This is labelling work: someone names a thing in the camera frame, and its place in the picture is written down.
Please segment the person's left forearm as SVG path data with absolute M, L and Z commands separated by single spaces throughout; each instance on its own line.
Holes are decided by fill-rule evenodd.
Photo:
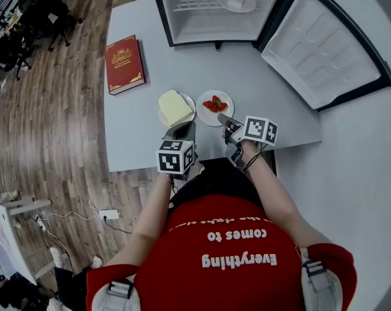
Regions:
M 165 231 L 172 184 L 166 174 L 159 174 L 147 204 L 134 225 L 126 247 L 106 264 L 129 264 L 140 267 Z

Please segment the white-lined refrigerator door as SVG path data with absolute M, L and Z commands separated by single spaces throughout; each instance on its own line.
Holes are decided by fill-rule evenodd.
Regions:
M 391 69 L 334 0 L 276 0 L 256 43 L 316 111 L 391 87 Z

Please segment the black office chair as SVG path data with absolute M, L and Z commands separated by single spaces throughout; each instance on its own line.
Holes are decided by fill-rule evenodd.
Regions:
M 16 80 L 19 81 L 19 72 L 24 64 L 28 70 L 32 66 L 27 58 L 30 55 L 30 49 L 23 44 L 23 36 L 20 34 L 11 34 L 0 37 L 0 69 L 5 72 L 11 71 L 15 66 L 18 67 Z
M 50 38 L 48 51 L 54 50 L 54 43 L 62 37 L 65 45 L 70 46 L 66 37 L 68 30 L 84 22 L 75 17 L 62 0 L 21 0 L 21 16 L 18 23 L 37 38 Z

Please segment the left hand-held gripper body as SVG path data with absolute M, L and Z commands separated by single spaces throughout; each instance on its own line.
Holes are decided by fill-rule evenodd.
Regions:
M 195 148 L 193 141 L 163 140 L 156 151 L 158 172 L 169 174 L 173 179 L 187 181 L 190 168 L 197 159 Z

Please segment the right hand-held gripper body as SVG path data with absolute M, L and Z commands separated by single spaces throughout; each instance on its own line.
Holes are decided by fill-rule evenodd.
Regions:
M 259 145 L 259 150 L 243 166 L 249 168 L 267 145 L 275 146 L 278 134 L 277 124 L 267 118 L 253 116 L 246 116 L 240 129 L 224 129 L 226 129 L 225 143 L 227 144 L 225 156 L 236 168 L 242 168 L 243 141 L 249 140 L 256 146 Z

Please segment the white desk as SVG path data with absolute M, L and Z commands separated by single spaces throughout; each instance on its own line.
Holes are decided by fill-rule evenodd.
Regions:
M 5 251 L 13 268 L 32 284 L 37 284 L 37 280 L 39 278 L 43 277 L 47 272 L 52 271 L 54 263 L 49 262 L 37 272 L 32 271 L 27 260 L 39 253 L 46 253 L 47 248 L 39 249 L 29 256 L 24 256 L 16 239 L 16 231 L 12 222 L 12 217 L 17 214 L 22 214 L 50 205 L 51 200 L 33 201 L 32 199 L 0 204 L 0 233 L 2 234 L 2 239 L 5 241 Z

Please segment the red printed T-shirt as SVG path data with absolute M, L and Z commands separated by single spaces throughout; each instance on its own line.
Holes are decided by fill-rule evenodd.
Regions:
M 87 311 L 132 279 L 141 311 L 305 311 L 299 248 L 242 198 L 207 195 L 175 208 L 146 260 L 87 276 Z

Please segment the black mini fridge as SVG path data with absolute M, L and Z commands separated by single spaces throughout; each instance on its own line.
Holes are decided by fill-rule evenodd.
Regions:
M 276 0 L 256 0 L 261 8 L 248 13 L 218 10 L 174 12 L 177 0 L 156 0 L 163 28 L 170 46 L 224 42 L 256 43 Z

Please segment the person's right forearm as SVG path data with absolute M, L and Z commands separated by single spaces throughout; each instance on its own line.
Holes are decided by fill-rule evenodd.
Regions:
M 257 152 L 252 141 L 243 141 L 242 161 L 246 163 Z M 282 229 L 299 248 L 330 243 L 330 239 L 312 227 L 300 214 L 290 194 L 261 155 L 247 168 L 267 218 Z

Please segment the black trousers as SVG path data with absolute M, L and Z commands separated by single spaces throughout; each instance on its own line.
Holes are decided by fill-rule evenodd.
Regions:
M 204 170 L 187 181 L 171 198 L 169 214 L 184 203 L 211 195 L 242 198 L 262 207 L 254 184 L 228 159 L 210 159 L 202 161 L 201 164 L 204 166 Z

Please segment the clear fridge shelf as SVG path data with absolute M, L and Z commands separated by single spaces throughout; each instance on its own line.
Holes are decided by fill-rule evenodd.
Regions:
M 260 3 L 257 3 L 256 9 L 260 9 Z M 172 6 L 174 12 L 183 12 L 188 10 L 218 10 L 224 9 L 218 3 L 217 0 L 177 0 Z

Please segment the red hardcover book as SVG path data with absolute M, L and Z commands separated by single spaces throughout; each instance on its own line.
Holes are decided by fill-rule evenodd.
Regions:
M 106 75 L 108 93 L 117 95 L 146 83 L 136 35 L 106 46 Z

